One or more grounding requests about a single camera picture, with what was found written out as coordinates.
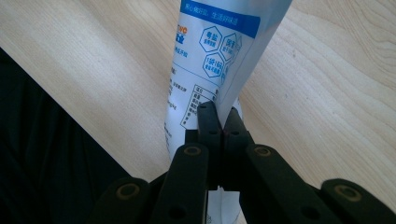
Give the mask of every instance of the blue band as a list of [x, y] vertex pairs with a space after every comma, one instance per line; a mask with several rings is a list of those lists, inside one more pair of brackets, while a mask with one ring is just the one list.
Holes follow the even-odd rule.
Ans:
[[242, 15], [191, 0], [182, 0], [180, 12], [233, 29], [252, 38], [259, 30], [260, 17]]

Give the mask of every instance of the tube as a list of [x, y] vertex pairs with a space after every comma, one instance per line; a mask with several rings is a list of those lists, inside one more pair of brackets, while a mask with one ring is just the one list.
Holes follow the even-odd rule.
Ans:
[[[291, 0], [181, 0], [165, 119], [172, 159], [186, 129], [197, 129], [197, 106], [213, 101], [222, 126]], [[235, 223], [239, 193], [209, 191], [207, 223]]]

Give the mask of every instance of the dark fabric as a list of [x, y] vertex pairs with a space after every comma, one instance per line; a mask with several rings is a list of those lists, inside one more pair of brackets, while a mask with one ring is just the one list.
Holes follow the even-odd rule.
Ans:
[[0, 49], [0, 222], [84, 223], [126, 176]]

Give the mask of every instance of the bolt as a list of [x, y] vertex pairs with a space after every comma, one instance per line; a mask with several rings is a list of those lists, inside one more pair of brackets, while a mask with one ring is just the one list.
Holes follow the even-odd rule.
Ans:
[[271, 151], [266, 147], [256, 147], [254, 148], [254, 152], [260, 157], [269, 157], [271, 155]]
[[184, 153], [189, 156], [198, 156], [199, 154], [201, 154], [201, 149], [198, 147], [186, 147], [184, 149]]
[[139, 194], [139, 191], [139, 186], [134, 183], [127, 183], [117, 189], [116, 195], [120, 200], [126, 201]]
[[353, 203], [360, 201], [362, 197], [357, 190], [347, 185], [337, 185], [334, 187], [334, 190], [337, 194], [343, 196], [348, 201]]

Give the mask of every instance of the wooden table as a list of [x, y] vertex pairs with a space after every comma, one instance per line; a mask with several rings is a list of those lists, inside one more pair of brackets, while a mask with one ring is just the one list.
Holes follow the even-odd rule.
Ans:
[[[167, 170], [179, 1], [0, 0], [0, 46], [131, 175]], [[245, 123], [319, 187], [396, 211], [396, 5], [295, 0], [242, 90]]]

